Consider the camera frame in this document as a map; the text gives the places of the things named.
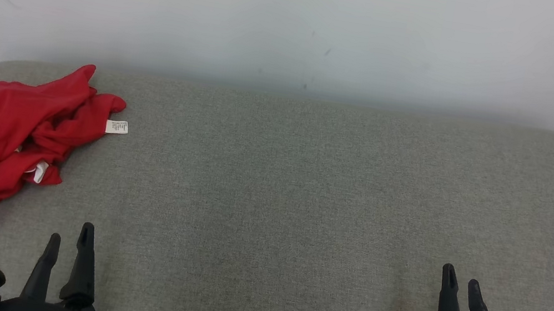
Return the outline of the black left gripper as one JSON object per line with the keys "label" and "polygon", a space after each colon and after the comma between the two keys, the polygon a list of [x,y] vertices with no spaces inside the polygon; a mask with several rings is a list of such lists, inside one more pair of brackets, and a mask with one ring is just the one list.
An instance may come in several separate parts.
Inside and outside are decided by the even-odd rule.
{"label": "black left gripper", "polygon": [[52,269],[61,247],[61,236],[55,232],[50,236],[46,248],[36,261],[20,297],[1,301],[0,311],[96,311],[93,306],[94,230],[92,223],[83,223],[76,245],[77,257],[71,267],[68,281],[59,291],[61,301],[57,303],[45,301]]}

